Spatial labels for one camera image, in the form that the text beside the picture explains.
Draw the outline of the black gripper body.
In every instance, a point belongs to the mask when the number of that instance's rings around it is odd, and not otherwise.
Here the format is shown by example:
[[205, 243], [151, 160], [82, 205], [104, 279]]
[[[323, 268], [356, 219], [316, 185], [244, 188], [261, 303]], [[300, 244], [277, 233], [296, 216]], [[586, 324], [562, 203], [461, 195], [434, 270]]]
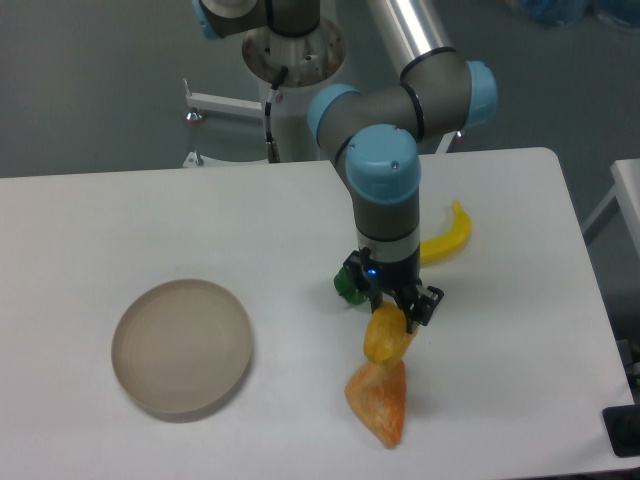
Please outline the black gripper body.
[[416, 249], [398, 261], [379, 261], [367, 247], [358, 251], [362, 271], [362, 291], [367, 299], [383, 293], [393, 297], [397, 303], [411, 303], [418, 296], [420, 255]]

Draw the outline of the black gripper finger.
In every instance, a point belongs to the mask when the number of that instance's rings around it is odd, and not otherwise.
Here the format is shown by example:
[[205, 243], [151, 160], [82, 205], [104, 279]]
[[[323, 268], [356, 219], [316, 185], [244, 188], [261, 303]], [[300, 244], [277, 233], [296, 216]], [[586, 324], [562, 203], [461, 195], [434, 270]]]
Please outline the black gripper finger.
[[360, 251], [352, 251], [343, 262], [342, 272], [346, 282], [346, 290], [342, 298], [351, 305], [362, 305], [369, 302], [370, 310], [374, 313], [383, 303], [380, 287], [374, 277], [366, 269], [366, 261]]
[[415, 284], [392, 290], [391, 296], [404, 315], [406, 332], [413, 334], [418, 326], [429, 323], [444, 298], [444, 291], [434, 286]]

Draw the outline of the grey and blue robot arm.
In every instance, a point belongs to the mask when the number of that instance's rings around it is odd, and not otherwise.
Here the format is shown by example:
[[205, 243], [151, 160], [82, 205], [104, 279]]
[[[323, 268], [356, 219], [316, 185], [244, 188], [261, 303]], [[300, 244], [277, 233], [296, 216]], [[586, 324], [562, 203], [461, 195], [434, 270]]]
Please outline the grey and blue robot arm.
[[267, 157], [311, 139], [348, 189], [358, 247], [340, 277], [348, 300], [379, 309], [394, 300], [408, 331], [429, 322], [442, 292], [419, 276], [421, 141], [491, 119], [491, 70], [462, 60], [430, 1], [372, 1], [368, 8], [399, 80], [362, 94], [335, 77], [346, 50], [316, 1], [196, 1], [210, 40], [244, 35], [243, 58], [266, 86], [257, 108]]

